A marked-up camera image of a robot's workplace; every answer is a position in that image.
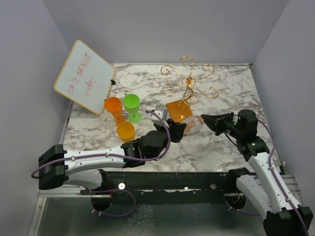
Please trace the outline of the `clear patterned stemmed glass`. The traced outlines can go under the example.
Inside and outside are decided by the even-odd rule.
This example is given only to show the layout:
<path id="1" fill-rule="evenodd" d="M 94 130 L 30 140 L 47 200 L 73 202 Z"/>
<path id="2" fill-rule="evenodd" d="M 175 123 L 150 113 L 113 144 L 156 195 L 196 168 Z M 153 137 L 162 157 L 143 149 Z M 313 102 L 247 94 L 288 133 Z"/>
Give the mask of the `clear patterned stemmed glass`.
<path id="1" fill-rule="evenodd" d="M 186 124 L 186 127 L 184 129 L 185 136 L 199 132 L 204 126 L 204 121 L 199 115 L 188 117 L 183 120 L 182 123 Z"/>

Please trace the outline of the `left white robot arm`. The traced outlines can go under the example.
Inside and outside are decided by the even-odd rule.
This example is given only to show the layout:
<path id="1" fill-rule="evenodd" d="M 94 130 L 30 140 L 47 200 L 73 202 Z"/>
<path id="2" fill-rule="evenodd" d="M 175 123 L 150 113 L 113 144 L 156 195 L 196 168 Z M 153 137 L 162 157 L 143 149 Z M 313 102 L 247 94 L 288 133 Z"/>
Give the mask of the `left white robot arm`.
<path id="1" fill-rule="evenodd" d="M 53 145 L 38 159 L 38 188 L 50 190 L 64 184 L 82 186 L 103 194 L 109 182 L 102 177 L 104 168 L 135 168 L 166 155 L 171 143 L 184 135 L 185 123 L 168 119 L 163 125 L 154 123 L 155 130 L 146 135 L 109 149 L 92 151 L 65 150 Z"/>

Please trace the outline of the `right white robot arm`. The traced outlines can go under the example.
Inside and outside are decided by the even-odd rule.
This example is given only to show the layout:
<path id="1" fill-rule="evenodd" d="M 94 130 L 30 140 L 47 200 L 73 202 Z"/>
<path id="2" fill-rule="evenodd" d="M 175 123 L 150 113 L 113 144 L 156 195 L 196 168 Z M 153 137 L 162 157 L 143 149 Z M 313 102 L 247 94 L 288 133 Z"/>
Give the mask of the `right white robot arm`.
<path id="1" fill-rule="evenodd" d="M 251 110 L 218 116 L 201 115 L 215 135 L 236 140 L 238 151 L 249 163 L 260 185 L 246 168 L 229 170 L 226 187 L 241 191 L 258 211 L 268 236 L 307 236 L 313 219 L 308 206 L 302 206 L 287 187 L 272 159 L 274 149 L 257 135 L 261 121 Z"/>

